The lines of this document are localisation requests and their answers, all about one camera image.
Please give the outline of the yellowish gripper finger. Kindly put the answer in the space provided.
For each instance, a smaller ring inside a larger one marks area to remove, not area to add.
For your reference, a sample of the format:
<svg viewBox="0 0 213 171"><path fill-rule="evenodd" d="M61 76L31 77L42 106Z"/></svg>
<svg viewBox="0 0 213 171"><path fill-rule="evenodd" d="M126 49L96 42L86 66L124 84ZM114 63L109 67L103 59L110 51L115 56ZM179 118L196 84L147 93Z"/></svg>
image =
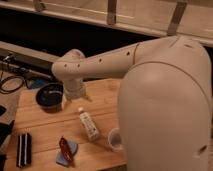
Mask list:
<svg viewBox="0 0 213 171"><path fill-rule="evenodd" d="M90 98L90 96L87 95L87 94L84 96L84 98L85 98L87 101L90 101L90 102L92 101L91 98Z"/></svg>

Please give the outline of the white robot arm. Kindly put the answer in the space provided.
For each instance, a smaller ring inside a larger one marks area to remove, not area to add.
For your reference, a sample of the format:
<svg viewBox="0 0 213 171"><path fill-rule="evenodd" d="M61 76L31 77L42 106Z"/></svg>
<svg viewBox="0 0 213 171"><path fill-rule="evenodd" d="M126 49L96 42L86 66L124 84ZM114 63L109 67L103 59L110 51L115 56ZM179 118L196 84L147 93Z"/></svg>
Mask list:
<svg viewBox="0 0 213 171"><path fill-rule="evenodd" d="M128 171L208 171L212 68L185 36L128 45L85 58L73 49L52 65L69 99L84 78L119 78L118 119Z"/></svg>

